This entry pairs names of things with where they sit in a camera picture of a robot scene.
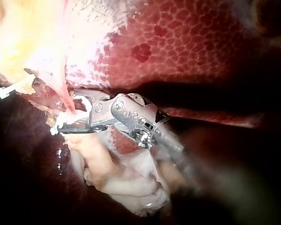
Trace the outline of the right arm instrument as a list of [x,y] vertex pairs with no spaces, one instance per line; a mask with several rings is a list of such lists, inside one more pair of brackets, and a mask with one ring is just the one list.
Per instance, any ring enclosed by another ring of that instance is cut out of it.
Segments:
[[183,150],[170,126],[171,117],[136,93],[118,94],[112,99],[92,102],[88,125],[98,130],[113,125],[119,132],[144,149]]

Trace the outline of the right arm instrument jaw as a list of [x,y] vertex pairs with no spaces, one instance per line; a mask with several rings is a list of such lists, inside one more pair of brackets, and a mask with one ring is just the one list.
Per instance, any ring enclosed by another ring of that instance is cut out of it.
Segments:
[[99,90],[73,89],[73,94],[84,96],[92,105],[92,110],[110,110],[110,95]]
[[80,124],[80,125],[65,124],[63,125],[63,127],[58,127],[57,131],[58,133],[63,133],[63,134],[91,134],[91,133],[98,133],[101,131],[101,129],[96,127],[89,127],[84,124]]

